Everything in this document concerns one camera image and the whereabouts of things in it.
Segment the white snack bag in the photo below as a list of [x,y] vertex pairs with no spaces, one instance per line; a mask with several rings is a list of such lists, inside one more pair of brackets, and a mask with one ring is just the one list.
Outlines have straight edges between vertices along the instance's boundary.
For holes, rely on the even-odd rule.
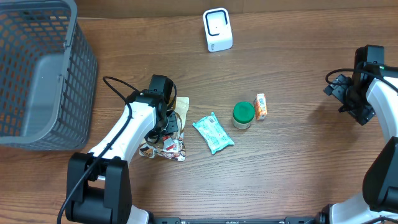
[[183,132],[189,103],[189,97],[177,97],[173,109],[177,114],[179,132],[170,136],[163,136],[157,143],[154,143],[154,139],[151,139],[150,141],[143,140],[139,148],[139,154],[141,156],[151,159],[155,156],[160,156],[179,162],[183,162],[185,160],[186,150],[183,142]]

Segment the teal wet wipes pack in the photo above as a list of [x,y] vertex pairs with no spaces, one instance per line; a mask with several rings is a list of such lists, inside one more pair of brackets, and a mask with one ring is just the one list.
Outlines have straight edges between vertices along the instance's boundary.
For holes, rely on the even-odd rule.
[[214,112],[194,122],[192,125],[204,138],[212,155],[228,146],[234,145],[234,141],[220,125]]

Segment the green lid jar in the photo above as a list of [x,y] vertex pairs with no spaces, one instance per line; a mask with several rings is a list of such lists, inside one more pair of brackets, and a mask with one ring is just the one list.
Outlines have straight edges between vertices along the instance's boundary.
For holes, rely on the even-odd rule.
[[233,125],[238,129],[247,129],[251,126],[254,115],[253,105],[250,102],[241,101],[233,108]]

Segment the orange tissue pack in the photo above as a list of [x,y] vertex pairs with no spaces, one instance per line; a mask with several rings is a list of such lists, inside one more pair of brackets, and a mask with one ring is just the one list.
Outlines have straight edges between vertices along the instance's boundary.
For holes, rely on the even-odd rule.
[[255,117],[257,120],[264,120],[267,116],[267,103],[264,93],[258,93],[254,99]]

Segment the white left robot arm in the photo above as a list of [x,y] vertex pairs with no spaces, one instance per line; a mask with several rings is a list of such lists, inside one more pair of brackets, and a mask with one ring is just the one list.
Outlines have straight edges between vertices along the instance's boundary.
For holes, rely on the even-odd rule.
[[151,212],[132,204],[129,164],[141,142],[158,142],[174,128],[168,115],[177,99],[177,87],[163,75],[153,75],[147,89],[133,89],[122,100],[124,111],[106,137],[87,153],[74,153],[68,161],[66,199],[62,218],[77,223],[154,222]]

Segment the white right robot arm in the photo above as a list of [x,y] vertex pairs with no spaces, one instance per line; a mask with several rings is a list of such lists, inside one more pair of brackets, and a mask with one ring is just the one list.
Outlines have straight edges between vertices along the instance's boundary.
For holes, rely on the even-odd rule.
[[324,92],[364,126],[376,118],[384,145],[366,171],[361,190],[349,199],[325,206],[314,223],[397,223],[397,67],[385,63],[381,45],[356,49],[351,68],[325,75]]

